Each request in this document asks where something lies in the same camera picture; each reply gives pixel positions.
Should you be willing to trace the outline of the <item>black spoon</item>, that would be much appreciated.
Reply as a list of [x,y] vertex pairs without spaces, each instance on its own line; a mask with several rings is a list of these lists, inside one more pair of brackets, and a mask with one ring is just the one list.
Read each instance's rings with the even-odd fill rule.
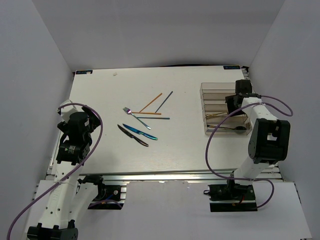
[[[208,128],[216,128],[215,125],[207,125]],[[236,127],[224,127],[224,126],[219,126],[219,129],[223,130],[233,130],[233,131],[246,131],[247,129],[244,126],[236,126]]]

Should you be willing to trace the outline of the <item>gold fork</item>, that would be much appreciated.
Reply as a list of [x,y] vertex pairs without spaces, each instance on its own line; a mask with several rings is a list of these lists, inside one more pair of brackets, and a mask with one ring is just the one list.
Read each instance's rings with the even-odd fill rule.
[[206,118],[214,118],[218,116],[226,116],[228,113],[227,112],[219,112],[219,113],[211,113],[211,114],[206,114]]

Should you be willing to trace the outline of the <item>black knife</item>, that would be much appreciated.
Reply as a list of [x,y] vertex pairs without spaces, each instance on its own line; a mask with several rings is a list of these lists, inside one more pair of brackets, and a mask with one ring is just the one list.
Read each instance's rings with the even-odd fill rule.
[[129,138],[134,139],[135,141],[137,141],[139,144],[141,144],[144,147],[149,147],[149,145],[142,141],[141,139],[139,139],[138,137],[134,136],[133,134],[131,134],[129,131],[125,130],[122,126],[120,126],[119,124],[117,125],[118,128],[125,134],[127,135]]

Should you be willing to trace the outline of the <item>blue iridescent knife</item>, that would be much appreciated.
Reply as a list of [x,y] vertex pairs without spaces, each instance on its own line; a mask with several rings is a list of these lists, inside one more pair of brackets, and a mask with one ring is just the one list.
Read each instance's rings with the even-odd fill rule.
[[149,139],[152,139],[152,140],[155,140],[155,141],[157,141],[158,140],[158,138],[157,137],[155,137],[155,136],[153,136],[153,135],[150,135],[150,134],[148,134],[148,133],[146,133],[146,132],[143,132],[143,131],[141,131],[141,130],[138,130],[138,129],[136,129],[136,128],[134,128],[134,127],[131,127],[131,126],[129,126],[129,125],[126,125],[126,124],[122,124],[126,129],[128,129],[128,130],[130,130],[130,131],[132,131],[132,132],[134,132],[134,133],[136,133],[136,134],[138,134],[138,135],[143,135],[143,136],[145,136],[146,138],[149,138]]

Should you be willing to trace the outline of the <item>iridescent silver fork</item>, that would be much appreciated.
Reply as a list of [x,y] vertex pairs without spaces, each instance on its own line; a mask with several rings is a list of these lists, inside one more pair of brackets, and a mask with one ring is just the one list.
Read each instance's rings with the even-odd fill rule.
[[131,115],[133,116],[136,120],[138,120],[142,125],[144,125],[148,130],[151,130],[151,128],[146,124],[144,123],[142,120],[140,120],[138,117],[135,116],[135,114],[127,107],[124,107],[123,108],[123,111],[126,112],[128,115]]

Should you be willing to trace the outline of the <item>orange chopstick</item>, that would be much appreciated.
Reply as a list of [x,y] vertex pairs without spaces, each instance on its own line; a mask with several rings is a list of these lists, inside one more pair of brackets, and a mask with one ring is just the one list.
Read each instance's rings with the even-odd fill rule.
[[133,112],[131,111],[129,114],[132,114],[133,116],[135,115],[156,115],[156,116],[161,116],[162,113],[155,113],[155,112]]
[[146,106],[144,106],[138,113],[142,113],[143,110],[145,110],[148,106],[150,106],[154,101],[156,101],[160,96],[162,96],[163,93],[161,92],[159,95],[157,95],[154,99],[152,99]]

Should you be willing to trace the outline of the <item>teal chopstick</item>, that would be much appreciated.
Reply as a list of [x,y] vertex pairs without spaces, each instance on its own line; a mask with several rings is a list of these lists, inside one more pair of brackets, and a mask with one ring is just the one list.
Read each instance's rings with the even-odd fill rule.
[[150,119],[150,120],[170,120],[170,117],[137,117],[138,119]]

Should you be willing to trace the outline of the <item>dark blue chopstick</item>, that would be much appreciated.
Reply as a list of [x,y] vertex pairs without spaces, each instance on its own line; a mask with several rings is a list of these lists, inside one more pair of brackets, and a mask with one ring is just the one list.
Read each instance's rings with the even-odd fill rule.
[[166,103],[166,101],[170,98],[170,96],[173,94],[173,90],[168,94],[168,96],[163,100],[163,102],[160,104],[160,106],[156,109],[154,113],[158,113],[158,111],[161,109],[161,107]]

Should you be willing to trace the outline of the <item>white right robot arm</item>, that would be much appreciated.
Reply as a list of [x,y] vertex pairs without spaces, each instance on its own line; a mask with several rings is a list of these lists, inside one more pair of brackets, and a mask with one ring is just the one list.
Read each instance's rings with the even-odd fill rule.
[[230,116],[247,115],[253,125],[248,143],[248,157],[227,181],[226,195],[236,200],[248,191],[253,180],[270,165],[284,161],[288,154],[291,125],[280,120],[254,93],[251,81],[240,79],[235,82],[235,94],[225,98]]

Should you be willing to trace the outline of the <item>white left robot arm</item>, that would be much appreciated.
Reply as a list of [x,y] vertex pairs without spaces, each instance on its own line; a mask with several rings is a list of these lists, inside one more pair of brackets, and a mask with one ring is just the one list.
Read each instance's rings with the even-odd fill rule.
[[84,163],[93,154],[97,144],[91,134],[103,128],[100,115],[91,107],[69,100],[57,108],[63,121],[58,124],[62,132],[56,156],[54,184],[35,199],[48,195],[48,202],[36,226],[27,231],[28,240],[76,240],[79,222],[93,199],[105,196],[106,187],[97,177],[79,180]]

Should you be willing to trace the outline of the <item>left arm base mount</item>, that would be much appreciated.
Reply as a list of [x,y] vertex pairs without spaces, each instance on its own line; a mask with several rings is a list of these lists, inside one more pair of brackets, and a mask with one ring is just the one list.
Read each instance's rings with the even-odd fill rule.
[[104,183],[102,175],[89,174],[83,179],[79,178],[79,186],[82,184],[93,184],[97,189],[97,196],[89,204],[88,210],[121,210],[121,185],[110,185]]

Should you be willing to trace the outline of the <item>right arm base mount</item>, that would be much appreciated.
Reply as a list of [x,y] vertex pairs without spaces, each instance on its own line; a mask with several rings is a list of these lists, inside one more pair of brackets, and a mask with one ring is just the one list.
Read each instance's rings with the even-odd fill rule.
[[209,197],[212,213],[257,212],[256,196],[252,185],[244,188],[227,184],[211,184],[203,191]]

